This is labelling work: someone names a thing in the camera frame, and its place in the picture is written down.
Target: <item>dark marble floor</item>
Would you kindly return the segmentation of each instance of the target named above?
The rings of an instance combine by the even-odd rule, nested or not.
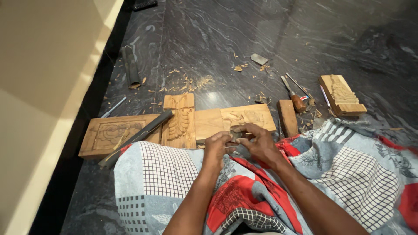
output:
[[[186,91],[179,88],[187,76],[193,88],[201,84],[194,91],[196,110],[253,104],[248,97],[263,92],[272,97],[277,120],[275,103],[288,99],[280,75],[288,72],[326,116],[318,76],[341,74],[368,109],[361,119],[399,144],[416,146],[417,26],[418,2],[409,0],[160,1],[132,13],[123,43],[134,47],[145,84],[128,90],[116,61],[101,113],[124,96],[111,116],[160,113],[162,107],[150,103]],[[253,53],[270,59],[270,73],[250,60]],[[248,67],[234,71],[240,64]],[[173,69],[180,72],[170,74]],[[159,92],[164,87],[169,91]],[[389,130],[396,127],[404,130]],[[62,234],[124,233],[112,180],[112,172],[84,162]]]

